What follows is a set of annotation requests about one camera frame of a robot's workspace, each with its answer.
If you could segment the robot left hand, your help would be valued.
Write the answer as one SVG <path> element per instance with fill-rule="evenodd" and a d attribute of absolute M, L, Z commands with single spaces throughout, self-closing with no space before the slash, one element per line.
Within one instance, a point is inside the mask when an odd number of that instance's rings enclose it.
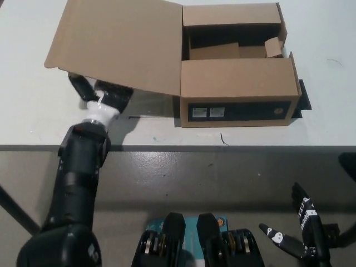
<path fill-rule="evenodd" d="M 69 72 L 68 79 L 86 103 L 87 112 L 82 121 L 101 125 L 105 130 L 124 112 L 134 94 L 131 87 L 101 80 L 91 84 L 85 76 L 75 73 Z"/>

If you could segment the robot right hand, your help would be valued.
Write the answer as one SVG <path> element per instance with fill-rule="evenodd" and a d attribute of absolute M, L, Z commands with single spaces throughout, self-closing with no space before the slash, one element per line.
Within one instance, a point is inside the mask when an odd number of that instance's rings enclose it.
<path fill-rule="evenodd" d="M 331 266 L 327 236 L 311 198 L 297 182 L 291 188 L 291 198 L 301 228 L 301 241 L 263 223 L 259 229 L 276 247 L 301 260 L 304 266 Z"/>

